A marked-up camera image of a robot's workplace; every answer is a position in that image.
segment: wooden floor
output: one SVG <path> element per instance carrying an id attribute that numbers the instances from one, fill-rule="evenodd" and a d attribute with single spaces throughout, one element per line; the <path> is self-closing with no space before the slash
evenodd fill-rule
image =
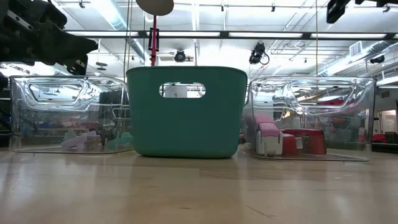
<path id="1" fill-rule="evenodd" d="M 0 154 L 0 223 L 398 223 L 398 156 L 371 162 Z"/>

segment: ceiling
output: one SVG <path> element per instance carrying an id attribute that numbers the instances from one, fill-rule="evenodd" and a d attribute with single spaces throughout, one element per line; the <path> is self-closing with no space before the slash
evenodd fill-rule
<path id="1" fill-rule="evenodd" d="M 127 0 L 83 1 L 84 9 L 77 0 L 52 0 L 68 17 L 66 30 L 113 30 L 106 20 L 110 9 L 102 9 L 104 2 L 113 1 L 122 18 L 127 21 Z M 318 0 L 316 15 L 315 0 L 174 0 L 175 9 L 167 16 L 158 17 L 160 30 L 246 30 L 246 31 L 291 31 L 291 32 L 396 32 L 398 8 L 391 5 L 387 13 L 376 8 L 375 2 L 365 1 L 357 6 L 354 1 L 348 4 L 345 15 L 335 24 L 326 23 L 327 0 Z M 146 20 L 143 11 L 132 3 L 131 30 L 149 30 L 153 17 Z M 250 65 L 249 56 L 257 42 L 263 42 L 271 58 L 269 65 Z M 349 51 L 352 40 L 237 40 L 237 39 L 198 39 L 197 65 L 219 65 L 241 69 L 250 79 L 269 75 L 308 75 L 326 63 Z M 148 40 L 137 43 L 147 49 Z M 133 49 L 126 54 L 124 63 L 124 39 L 101 39 L 100 52 L 90 53 L 88 74 L 123 77 L 127 69 L 141 66 Z M 176 63 L 172 54 L 184 50 L 186 55 L 195 56 L 193 39 L 161 39 L 158 55 L 159 65 L 194 66 L 192 62 Z M 386 56 L 386 62 L 395 62 L 395 53 Z M 99 71 L 96 62 L 106 63 L 105 71 Z M 365 72 L 364 63 L 357 63 L 341 73 L 360 75 Z"/>

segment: transparent storage container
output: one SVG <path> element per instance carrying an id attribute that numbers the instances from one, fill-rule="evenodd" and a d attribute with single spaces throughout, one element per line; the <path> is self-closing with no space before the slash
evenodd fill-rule
<path id="1" fill-rule="evenodd" d="M 368 161 L 376 81 L 351 77 L 253 80 L 242 130 L 264 159 Z"/>
<path id="2" fill-rule="evenodd" d="M 11 149 L 106 154 L 132 150 L 126 84 L 106 77 L 11 77 Z"/>

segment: red pole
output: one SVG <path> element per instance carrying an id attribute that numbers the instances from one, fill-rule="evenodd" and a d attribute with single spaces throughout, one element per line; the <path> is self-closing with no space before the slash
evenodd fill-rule
<path id="1" fill-rule="evenodd" d="M 156 16 L 154 16 L 154 31 L 152 32 L 152 61 L 151 66 L 155 66 L 156 61 Z"/>

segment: ceiling duct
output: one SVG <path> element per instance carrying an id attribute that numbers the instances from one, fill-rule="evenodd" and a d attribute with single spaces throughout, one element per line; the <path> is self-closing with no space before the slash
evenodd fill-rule
<path id="1" fill-rule="evenodd" d="M 351 56 L 352 52 L 347 52 L 344 55 L 334 59 L 333 61 L 327 63 L 323 67 L 319 68 L 318 76 L 319 77 L 329 77 L 338 72 L 341 72 L 358 62 L 363 60 L 367 60 L 370 58 L 374 58 L 379 54 L 383 53 L 389 47 L 395 45 L 398 41 L 389 40 L 389 41 L 379 41 L 379 42 L 364 42 L 362 43 L 360 54 L 355 54 Z M 309 74 L 309 76 L 316 76 L 317 71 L 314 71 Z"/>
<path id="2" fill-rule="evenodd" d="M 127 30 L 127 23 L 120 13 L 118 5 L 115 0 L 95 0 L 91 2 L 97 8 L 99 13 L 107 20 L 107 22 L 115 30 Z M 150 56 L 144 51 L 144 48 L 137 39 L 126 39 L 132 50 L 140 58 L 142 64 L 145 60 L 149 60 Z"/>

